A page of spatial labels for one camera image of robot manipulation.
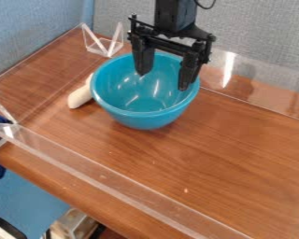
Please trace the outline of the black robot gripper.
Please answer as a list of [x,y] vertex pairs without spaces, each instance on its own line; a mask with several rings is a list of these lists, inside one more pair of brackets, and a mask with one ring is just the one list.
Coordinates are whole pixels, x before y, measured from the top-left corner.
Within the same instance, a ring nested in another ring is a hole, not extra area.
[[140,76],[154,67],[155,50],[160,49],[183,57],[178,73],[178,89],[186,91],[196,81],[200,66],[210,61],[215,35],[202,30],[191,22],[180,30],[163,29],[143,22],[136,14],[128,18],[131,29],[128,40],[132,43],[135,68]]

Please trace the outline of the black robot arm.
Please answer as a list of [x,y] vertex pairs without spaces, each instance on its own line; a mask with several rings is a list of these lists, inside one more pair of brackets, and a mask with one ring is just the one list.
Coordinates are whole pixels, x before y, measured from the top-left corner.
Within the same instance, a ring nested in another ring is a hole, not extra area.
[[178,73],[178,89],[186,91],[196,81],[203,64],[210,61],[215,36],[196,26],[198,0],[156,0],[155,23],[148,24],[132,14],[128,40],[132,45],[135,68],[140,76],[154,67],[156,49],[183,57]]

